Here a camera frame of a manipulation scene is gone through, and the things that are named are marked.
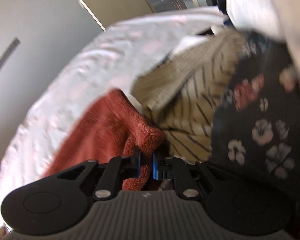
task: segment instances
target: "beige striped fabric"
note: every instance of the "beige striped fabric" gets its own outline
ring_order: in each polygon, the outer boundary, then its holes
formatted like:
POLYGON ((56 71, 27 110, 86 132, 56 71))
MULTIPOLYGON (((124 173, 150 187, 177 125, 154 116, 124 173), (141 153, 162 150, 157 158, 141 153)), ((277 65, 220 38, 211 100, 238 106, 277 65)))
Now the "beige striped fabric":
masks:
POLYGON ((226 29, 136 80, 131 94, 164 131, 171 156, 188 163, 209 157, 213 113, 244 43, 240 33, 226 29))

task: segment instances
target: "red cloth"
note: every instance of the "red cloth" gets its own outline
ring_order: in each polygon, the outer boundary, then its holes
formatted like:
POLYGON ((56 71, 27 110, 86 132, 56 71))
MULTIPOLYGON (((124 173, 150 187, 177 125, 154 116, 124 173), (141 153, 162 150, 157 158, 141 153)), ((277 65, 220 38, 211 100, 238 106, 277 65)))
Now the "red cloth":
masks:
POLYGON ((163 133, 147 125, 119 89, 97 100, 79 120, 45 177, 89 159, 108 163, 115 156, 133 154, 137 145, 142 151, 139 179, 127 179, 124 190, 141 190, 151 172, 151 154, 164 139, 163 133))

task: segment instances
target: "floral garment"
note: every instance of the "floral garment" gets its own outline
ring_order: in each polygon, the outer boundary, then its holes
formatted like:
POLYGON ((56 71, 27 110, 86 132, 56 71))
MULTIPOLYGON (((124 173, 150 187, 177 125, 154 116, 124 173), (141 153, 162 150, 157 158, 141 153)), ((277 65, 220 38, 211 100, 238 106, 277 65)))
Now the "floral garment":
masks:
POLYGON ((210 161, 284 192, 300 239, 300 85, 287 48, 256 33, 215 111, 210 161))

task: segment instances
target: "bed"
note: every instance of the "bed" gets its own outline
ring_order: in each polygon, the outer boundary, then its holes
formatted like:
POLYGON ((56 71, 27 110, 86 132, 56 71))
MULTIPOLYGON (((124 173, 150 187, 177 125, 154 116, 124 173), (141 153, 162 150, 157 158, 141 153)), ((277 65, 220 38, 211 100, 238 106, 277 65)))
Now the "bed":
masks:
POLYGON ((183 37, 222 25, 224 19, 217 7, 195 8, 119 22, 97 36, 60 72, 18 127, 1 161, 0 207, 8 193, 44 174, 96 98, 119 87, 137 106, 129 93, 138 75, 162 62, 183 37))

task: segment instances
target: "beige door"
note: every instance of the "beige door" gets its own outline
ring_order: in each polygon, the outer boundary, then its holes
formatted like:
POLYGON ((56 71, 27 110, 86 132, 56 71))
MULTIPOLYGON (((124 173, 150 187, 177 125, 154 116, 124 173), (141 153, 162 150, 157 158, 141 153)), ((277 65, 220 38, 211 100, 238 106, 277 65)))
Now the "beige door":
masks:
POLYGON ((104 28, 120 20, 153 12, 148 0, 82 0, 81 2, 104 28))

